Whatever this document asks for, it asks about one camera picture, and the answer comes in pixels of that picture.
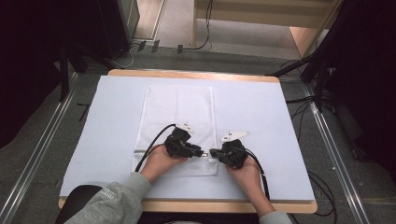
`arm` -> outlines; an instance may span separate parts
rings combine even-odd
[[[124,184],[109,184],[66,223],[137,223],[143,212],[142,199],[151,189],[151,184],[185,160],[169,157],[165,146],[157,147],[148,156],[140,174],[132,173]]]
[[[261,224],[291,223],[286,213],[277,212],[262,192],[259,166],[253,159],[247,157],[239,170],[228,166],[226,168],[253,204],[260,217]]]

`gray sweatshirt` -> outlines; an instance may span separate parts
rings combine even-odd
[[[113,182],[96,193],[87,205],[66,223],[137,223],[142,215],[142,199],[151,189],[139,173],[132,173],[124,184]],[[284,212],[272,212],[260,218],[261,224],[291,224]]]

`black cable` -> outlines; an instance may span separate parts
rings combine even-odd
[[[152,151],[150,150],[152,148],[152,146],[155,144],[155,142],[157,141],[157,139],[161,136],[161,134],[163,134],[163,132],[165,132],[168,128],[170,127],[176,127],[176,124],[169,124],[168,126],[164,127],[158,134],[157,136],[154,138],[154,140],[152,140],[151,144],[148,146],[148,149],[146,150],[145,154],[143,155],[142,159],[140,160],[140,162],[137,164],[136,169],[134,169],[135,172],[139,172],[140,167],[143,164],[143,161],[146,159],[146,157],[149,155],[149,153]]]
[[[81,117],[79,117],[78,121],[82,121],[85,118],[85,115],[88,113],[88,111],[90,110],[91,105],[88,104],[81,104],[81,103],[77,103],[77,105],[83,105],[85,106],[84,111],[82,112]]]
[[[301,98],[301,99],[295,99],[295,100],[286,100],[286,104],[297,104],[297,103],[300,103],[300,102],[304,102],[304,101],[306,101],[306,100],[316,100],[316,96],[314,96],[314,95],[311,95],[311,96],[306,96],[306,97],[304,97],[304,98]],[[330,101],[330,94],[328,94],[328,93],[323,93],[322,94],[322,101]]]
[[[206,45],[207,41],[210,41],[209,40],[209,37],[210,37],[209,25],[210,25],[210,17],[212,16],[212,8],[213,8],[213,0],[209,0],[209,4],[207,4],[207,8],[206,8],[206,18],[205,18],[206,19],[206,30],[207,30],[207,36],[206,36],[205,43],[199,48],[186,49],[186,50],[198,50],[198,49],[201,49],[201,48],[203,48]]]
[[[264,172],[264,170],[262,169],[262,165],[260,164],[260,162],[259,162],[259,160],[257,159],[256,155],[253,154],[253,152],[251,152],[251,151],[248,150],[247,148],[245,148],[245,150],[247,151],[247,154],[248,154],[251,158],[253,158],[253,160],[259,165],[260,173],[261,173],[261,175],[262,175],[262,185],[264,186],[264,193],[265,193],[265,196],[267,197],[268,201],[270,201],[270,200],[271,200],[271,198],[270,198],[270,191],[269,191],[269,189],[268,189],[268,182],[267,182],[267,178],[266,178],[266,176],[265,176],[265,172]]]
[[[209,3],[207,4],[207,8],[206,8],[205,23],[206,23],[207,35],[206,35],[206,41],[205,41],[205,43],[204,43],[202,46],[200,46],[200,47],[198,47],[198,48],[195,48],[195,49],[189,48],[189,49],[183,49],[183,50],[198,50],[198,49],[201,49],[201,48],[203,48],[203,47],[207,44],[208,41],[209,41],[209,43],[210,43],[210,48],[209,48],[209,49],[212,48],[212,42],[210,41],[210,30],[209,30],[209,25],[210,25],[210,18],[211,18],[211,16],[212,16],[213,1],[214,1],[214,0],[209,0]],[[178,48],[158,47],[158,49],[178,49]]]
[[[297,62],[297,61],[300,61],[300,60],[295,59],[295,60],[288,60],[288,61],[285,61],[285,62],[283,62],[283,63],[279,66],[279,68],[282,68],[286,63]]]
[[[311,102],[311,101],[306,101],[305,103],[303,103],[302,105],[300,105],[300,106],[296,109],[296,111],[294,112],[294,114],[292,114],[292,115],[290,116],[291,119],[294,119],[297,115],[301,114],[301,113],[303,112],[303,110],[300,111],[300,109],[303,108],[305,105],[309,104],[310,102]]]
[[[305,110],[306,110],[311,104],[312,104],[312,102],[309,102],[309,104],[306,104],[306,106],[305,106],[305,108],[304,108],[304,110],[303,110],[303,114],[301,115],[301,118],[300,118],[300,127],[299,127],[299,132],[298,132],[298,135],[297,135],[297,141],[298,141],[298,142],[300,142],[301,129],[302,129],[302,127],[303,127],[303,117],[304,117],[304,114],[305,114]]]
[[[330,211],[328,214],[319,214],[319,213],[315,213],[315,215],[320,216],[320,217],[326,217],[329,216],[332,212],[334,212],[334,215],[337,216],[337,211],[336,211],[336,207],[335,207],[335,199],[334,199],[334,195],[332,194],[332,190],[330,189],[329,185],[322,179],[320,178],[320,176],[312,173],[311,171],[307,171],[309,173],[309,178],[314,181],[315,184],[318,185],[318,187],[323,191],[323,193],[326,195],[326,197],[329,199],[329,201],[332,204],[332,211]],[[326,189],[329,191],[330,195],[327,194],[327,192],[325,191],[325,189],[318,183],[318,181],[316,181],[311,175],[313,175],[314,177],[316,177],[317,179],[319,179],[324,186],[326,187]]]
[[[148,155],[149,155],[152,151],[154,151],[155,148],[160,147],[160,146],[163,146],[163,145],[165,145],[165,143],[162,143],[162,144],[159,144],[159,145],[153,147],[153,148],[149,151]]]

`person's left hand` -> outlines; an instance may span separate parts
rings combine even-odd
[[[146,165],[140,174],[153,183],[160,175],[186,160],[187,158],[170,157],[165,145],[161,145],[148,155]]]

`white tabletop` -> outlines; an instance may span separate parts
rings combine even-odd
[[[220,140],[228,131],[251,132],[241,141],[262,164],[271,201],[315,200],[278,82],[107,76],[99,81],[83,133],[64,176],[61,197],[79,185],[103,187],[128,178],[148,85],[212,87],[217,138]],[[161,177],[147,198],[246,200],[222,164],[212,176]]]

